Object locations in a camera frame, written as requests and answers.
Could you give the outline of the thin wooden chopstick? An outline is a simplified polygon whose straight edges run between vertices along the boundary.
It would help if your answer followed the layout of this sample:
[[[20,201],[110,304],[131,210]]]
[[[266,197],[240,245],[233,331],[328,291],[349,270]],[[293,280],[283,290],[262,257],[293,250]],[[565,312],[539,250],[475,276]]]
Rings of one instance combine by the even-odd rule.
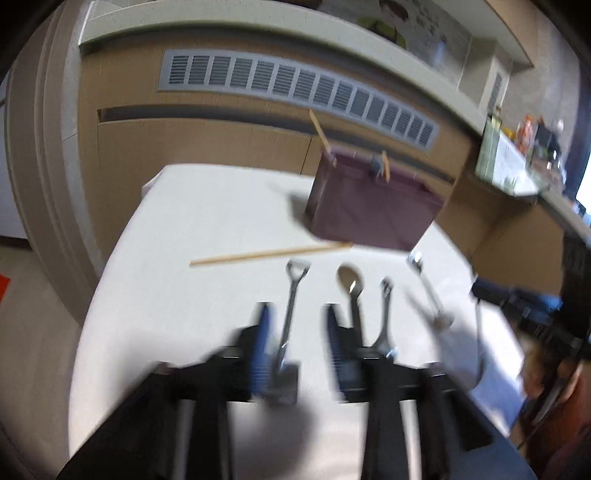
[[[351,249],[352,247],[353,247],[353,243],[332,242],[332,243],[315,245],[315,246],[308,246],[308,247],[266,250],[266,251],[258,251],[258,252],[242,253],[242,254],[217,256],[217,257],[204,258],[204,259],[195,259],[195,260],[191,260],[189,265],[190,265],[190,267],[200,267],[200,266],[208,266],[208,265],[215,265],[215,264],[222,264],[222,263],[235,263],[235,262],[259,260],[259,259],[266,259],[266,258],[279,258],[279,257],[294,256],[294,255],[315,254],[315,253],[319,253],[319,252],[332,252],[332,251],[339,251],[339,250],[344,250],[344,249]]]

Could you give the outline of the maroon plastic utensil bin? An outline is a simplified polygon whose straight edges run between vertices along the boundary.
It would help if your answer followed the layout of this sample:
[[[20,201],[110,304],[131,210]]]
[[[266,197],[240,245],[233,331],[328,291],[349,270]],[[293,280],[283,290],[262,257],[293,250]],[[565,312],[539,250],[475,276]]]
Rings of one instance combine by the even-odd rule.
[[[304,214],[318,238],[411,251],[444,206],[444,198],[416,176],[394,166],[391,181],[370,177],[373,156],[332,147],[322,151]]]

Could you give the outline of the grey window sill ledge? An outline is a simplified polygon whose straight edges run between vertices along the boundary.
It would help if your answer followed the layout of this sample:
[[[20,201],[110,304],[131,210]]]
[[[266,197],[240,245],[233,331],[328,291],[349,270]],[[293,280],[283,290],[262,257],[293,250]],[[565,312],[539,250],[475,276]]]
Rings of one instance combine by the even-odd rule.
[[[386,39],[337,17],[273,1],[151,1],[121,7],[93,1],[85,14],[77,44],[144,33],[211,31],[271,40],[283,48],[318,48],[342,55],[392,75],[439,103],[477,134],[486,114],[467,94],[425,62]]]

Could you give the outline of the brown metal spoon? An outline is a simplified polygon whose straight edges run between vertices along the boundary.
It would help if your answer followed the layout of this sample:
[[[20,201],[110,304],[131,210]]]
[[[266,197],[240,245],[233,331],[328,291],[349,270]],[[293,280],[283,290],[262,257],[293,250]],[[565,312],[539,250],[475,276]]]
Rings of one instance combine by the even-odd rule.
[[[349,310],[352,315],[353,330],[356,332],[358,343],[363,345],[363,324],[360,312],[359,299],[363,293],[363,280],[361,274],[351,264],[342,264],[338,269],[339,285],[349,295]]]

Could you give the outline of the grey-tipped wooden spoon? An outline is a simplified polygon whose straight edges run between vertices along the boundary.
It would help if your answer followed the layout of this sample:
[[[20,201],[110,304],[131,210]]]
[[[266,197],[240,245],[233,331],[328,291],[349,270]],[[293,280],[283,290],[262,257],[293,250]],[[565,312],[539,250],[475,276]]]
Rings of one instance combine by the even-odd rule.
[[[372,157],[369,174],[374,179],[382,178],[386,183],[391,181],[390,159],[386,151],[383,151],[380,156]]]

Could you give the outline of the grey ventilation grille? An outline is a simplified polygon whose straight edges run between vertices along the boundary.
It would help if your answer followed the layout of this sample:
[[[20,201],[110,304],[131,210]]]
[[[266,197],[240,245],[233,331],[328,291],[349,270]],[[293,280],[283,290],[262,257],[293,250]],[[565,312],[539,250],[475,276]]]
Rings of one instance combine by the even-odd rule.
[[[437,121],[353,78],[281,57],[218,49],[168,49],[158,89],[246,95],[355,122],[430,152]]]

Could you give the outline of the green-white paper calendar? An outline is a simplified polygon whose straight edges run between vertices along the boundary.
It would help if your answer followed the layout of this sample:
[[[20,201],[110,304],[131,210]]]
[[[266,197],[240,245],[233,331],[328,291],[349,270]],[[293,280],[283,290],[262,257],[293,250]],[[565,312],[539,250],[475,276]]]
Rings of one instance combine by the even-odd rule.
[[[493,125],[491,118],[486,121],[475,175],[510,197],[536,197],[549,190],[549,185],[529,169],[526,158]]]

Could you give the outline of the long wooden chopstick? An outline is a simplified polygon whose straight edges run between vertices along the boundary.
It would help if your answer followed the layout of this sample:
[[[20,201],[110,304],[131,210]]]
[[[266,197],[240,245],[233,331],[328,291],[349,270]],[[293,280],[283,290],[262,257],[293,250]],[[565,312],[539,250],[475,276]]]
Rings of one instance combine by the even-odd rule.
[[[331,160],[332,165],[337,165],[337,159],[335,155],[332,154],[332,145],[329,143],[328,137],[325,135],[325,131],[322,128],[320,122],[318,121],[317,115],[315,115],[314,110],[308,110],[308,117],[310,117],[311,124],[314,126],[315,133],[317,133],[318,138],[322,142],[322,149],[324,150],[325,154],[327,154],[329,160]]]

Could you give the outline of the white ball-end metal utensil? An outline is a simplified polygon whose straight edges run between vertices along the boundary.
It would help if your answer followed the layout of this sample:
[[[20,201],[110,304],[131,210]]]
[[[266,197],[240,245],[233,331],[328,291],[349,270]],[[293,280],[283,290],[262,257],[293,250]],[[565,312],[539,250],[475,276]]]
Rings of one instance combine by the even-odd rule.
[[[420,254],[411,252],[407,258],[408,264],[415,274],[420,279],[430,304],[434,309],[433,324],[439,330],[448,330],[451,328],[455,321],[455,316],[452,312],[448,311],[437,294],[433,284],[426,276],[424,272],[424,262]]]

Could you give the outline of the shovel-handle metal utensil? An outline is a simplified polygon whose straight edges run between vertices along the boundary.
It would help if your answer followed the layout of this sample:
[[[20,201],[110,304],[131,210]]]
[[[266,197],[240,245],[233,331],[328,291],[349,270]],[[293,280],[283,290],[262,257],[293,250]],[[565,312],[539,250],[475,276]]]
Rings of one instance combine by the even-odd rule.
[[[269,384],[269,398],[274,405],[291,406],[297,403],[298,371],[300,371],[300,366],[297,363],[287,362],[286,357],[288,343],[290,343],[290,330],[293,323],[297,289],[301,284],[301,280],[310,271],[310,267],[310,263],[297,259],[290,259],[287,262],[286,271],[287,277],[290,279],[290,295],[288,295],[283,330],[274,355],[273,371],[270,375]]]

